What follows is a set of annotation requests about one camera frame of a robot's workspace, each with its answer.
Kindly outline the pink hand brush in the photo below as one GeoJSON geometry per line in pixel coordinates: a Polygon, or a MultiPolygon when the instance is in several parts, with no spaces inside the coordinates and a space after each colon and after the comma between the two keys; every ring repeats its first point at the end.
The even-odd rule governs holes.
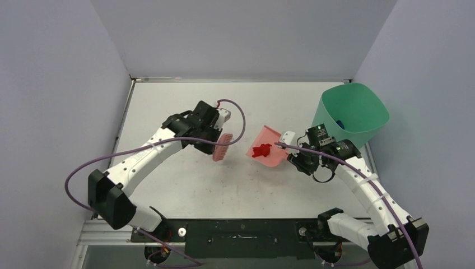
{"type": "MultiPolygon", "coordinates": [[[[219,140],[217,141],[218,143],[229,143],[233,139],[233,134],[231,133],[224,133],[221,135],[219,140]]],[[[227,153],[229,146],[215,146],[215,150],[212,155],[212,160],[215,162],[222,161],[227,153]]]]}

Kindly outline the red paper scrap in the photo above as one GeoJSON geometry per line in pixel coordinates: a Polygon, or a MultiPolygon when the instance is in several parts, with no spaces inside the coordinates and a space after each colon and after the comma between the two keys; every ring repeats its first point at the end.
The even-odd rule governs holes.
{"type": "Polygon", "coordinates": [[[269,143],[266,144],[261,144],[256,147],[252,147],[252,157],[257,158],[257,157],[267,157],[271,153],[271,147],[272,145],[269,143]]]}

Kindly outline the pink plastic dustpan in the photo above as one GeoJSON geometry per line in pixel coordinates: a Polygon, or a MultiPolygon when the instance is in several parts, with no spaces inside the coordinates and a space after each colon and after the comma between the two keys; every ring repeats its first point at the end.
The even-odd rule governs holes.
{"type": "Polygon", "coordinates": [[[246,156],[269,168],[279,166],[288,156],[287,150],[276,145],[280,137],[281,133],[264,125],[247,151],[246,156]]]}

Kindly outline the blue paper scrap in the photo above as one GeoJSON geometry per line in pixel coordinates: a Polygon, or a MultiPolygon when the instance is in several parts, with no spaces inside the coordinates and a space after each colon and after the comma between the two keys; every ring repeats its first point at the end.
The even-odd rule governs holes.
{"type": "Polygon", "coordinates": [[[342,123],[341,120],[337,120],[337,121],[336,121],[336,124],[337,124],[341,129],[345,129],[345,126],[344,126],[344,124],[342,123]]]}

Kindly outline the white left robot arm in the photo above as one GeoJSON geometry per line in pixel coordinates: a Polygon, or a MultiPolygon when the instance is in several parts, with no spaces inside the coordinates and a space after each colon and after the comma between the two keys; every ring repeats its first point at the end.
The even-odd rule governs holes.
{"type": "Polygon", "coordinates": [[[212,155],[231,113],[199,101],[192,111],[173,114],[143,145],[106,171],[94,170],[88,177],[89,206],[114,230],[125,226],[154,231],[163,218],[150,207],[137,206],[130,196],[138,185],[168,157],[188,145],[212,155]]]}

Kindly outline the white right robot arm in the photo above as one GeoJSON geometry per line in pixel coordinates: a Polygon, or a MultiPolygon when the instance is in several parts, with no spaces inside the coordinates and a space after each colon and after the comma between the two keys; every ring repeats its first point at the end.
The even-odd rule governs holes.
{"type": "Polygon", "coordinates": [[[412,217],[400,207],[351,140],[330,136],[324,124],[307,129],[304,136],[308,142],[301,143],[290,131],[280,136],[279,147],[290,151],[288,161],[311,177],[319,167],[329,169],[330,178],[338,177],[371,219],[368,224],[333,208],[318,215],[317,232],[358,245],[368,252],[377,268],[398,268],[411,261],[422,268],[420,257],[429,233],[425,220],[412,217]]]}

